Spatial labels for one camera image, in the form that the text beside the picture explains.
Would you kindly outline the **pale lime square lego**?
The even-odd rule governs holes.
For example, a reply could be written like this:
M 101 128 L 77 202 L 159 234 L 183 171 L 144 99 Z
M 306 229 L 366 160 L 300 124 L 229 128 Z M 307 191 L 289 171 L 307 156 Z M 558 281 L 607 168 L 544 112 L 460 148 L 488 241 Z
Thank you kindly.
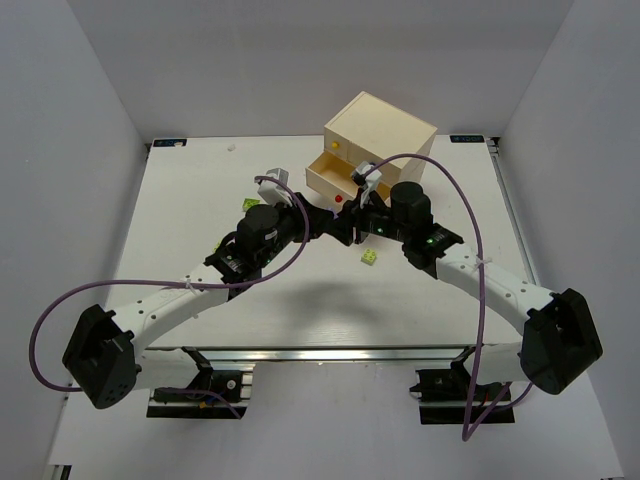
M 369 266 L 375 264 L 377 260 L 377 252 L 374 249 L 367 248 L 361 255 L 361 261 Z

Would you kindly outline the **red knob drawer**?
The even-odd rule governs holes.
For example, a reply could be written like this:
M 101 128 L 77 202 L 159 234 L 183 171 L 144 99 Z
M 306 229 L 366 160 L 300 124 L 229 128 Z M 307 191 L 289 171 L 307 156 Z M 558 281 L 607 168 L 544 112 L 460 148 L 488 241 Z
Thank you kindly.
M 323 151 L 305 169 L 306 185 L 327 199 L 334 206 L 342 206 L 347 200 L 353 200 L 357 195 L 358 186 L 352 180 L 351 174 L 363 162 L 377 164 L 380 157 L 369 152 L 354 157 L 355 163 L 343 160 L 336 154 Z M 377 193 L 386 205 L 390 204 L 391 187 L 399 180 L 400 170 L 393 164 L 383 166 Z

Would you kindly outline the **yellow knob drawer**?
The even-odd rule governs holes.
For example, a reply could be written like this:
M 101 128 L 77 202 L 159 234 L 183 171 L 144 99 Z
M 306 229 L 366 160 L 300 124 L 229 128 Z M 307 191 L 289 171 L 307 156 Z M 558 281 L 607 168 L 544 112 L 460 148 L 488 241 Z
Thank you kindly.
M 324 149 L 337 158 L 347 161 L 349 154 L 349 140 L 343 135 L 337 133 L 332 128 L 324 128 Z

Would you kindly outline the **cream drawer cabinet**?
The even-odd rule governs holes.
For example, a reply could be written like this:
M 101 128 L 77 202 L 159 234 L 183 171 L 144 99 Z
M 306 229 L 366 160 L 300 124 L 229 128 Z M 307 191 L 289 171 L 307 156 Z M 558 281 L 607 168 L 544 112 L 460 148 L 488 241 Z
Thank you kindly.
M 405 153 L 427 156 L 437 128 L 365 91 L 360 92 L 325 126 L 346 137 L 348 160 L 369 152 L 381 161 Z

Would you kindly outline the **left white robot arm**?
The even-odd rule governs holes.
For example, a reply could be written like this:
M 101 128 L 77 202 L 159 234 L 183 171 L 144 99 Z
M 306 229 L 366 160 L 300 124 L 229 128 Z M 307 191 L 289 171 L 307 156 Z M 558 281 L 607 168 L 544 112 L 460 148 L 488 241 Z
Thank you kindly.
M 305 245 L 324 234 L 352 243 L 347 207 L 334 214 L 301 194 L 251 207 L 216 251 L 180 281 L 113 310 L 87 308 L 63 354 L 63 365 L 97 409 L 112 407 L 139 389 L 171 399 L 233 400 L 227 379 L 217 377 L 196 348 L 153 350 L 151 344 L 263 282 L 264 269 L 289 244 Z

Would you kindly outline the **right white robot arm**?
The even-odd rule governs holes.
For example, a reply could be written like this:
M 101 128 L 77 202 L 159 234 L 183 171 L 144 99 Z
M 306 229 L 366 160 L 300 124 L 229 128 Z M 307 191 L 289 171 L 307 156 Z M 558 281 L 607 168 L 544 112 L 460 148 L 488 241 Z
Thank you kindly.
M 583 295 L 531 284 L 481 260 L 454 232 L 436 223 L 420 185 L 395 185 L 390 201 L 377 193 L 344 204 L 340 216 L 354 242 L 373 234 L 401 243 L 408 262 L 432 278 L 484 303 L 506 320 L 521 339 L 469 348 L 451 364 L 476 385 L 528 381 L 557 395 L 601 358 L 603 348 Z

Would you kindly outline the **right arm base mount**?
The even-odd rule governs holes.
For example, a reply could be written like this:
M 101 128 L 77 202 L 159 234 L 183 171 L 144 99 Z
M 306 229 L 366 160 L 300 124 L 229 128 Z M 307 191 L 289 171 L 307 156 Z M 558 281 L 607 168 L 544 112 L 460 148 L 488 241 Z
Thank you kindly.
M 489 410 L 502 388 L 500 383 L 476 387 L 470 424 Z M 409 388 L 409 393 L 418 401 L 421 425 L 462 425 L 467 390 L 465 381 L 451 369 L 421 369 L 416 371 L 416 384 Z

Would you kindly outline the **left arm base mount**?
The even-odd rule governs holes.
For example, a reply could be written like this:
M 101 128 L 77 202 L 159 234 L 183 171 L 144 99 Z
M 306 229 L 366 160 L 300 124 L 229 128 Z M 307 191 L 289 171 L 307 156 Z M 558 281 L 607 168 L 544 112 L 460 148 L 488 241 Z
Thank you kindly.
M 252 366 L 201 364 L 185 380 L 165 381 L 152 389 L 146 417 L 240 420 L 248 408 L 252 385 Z

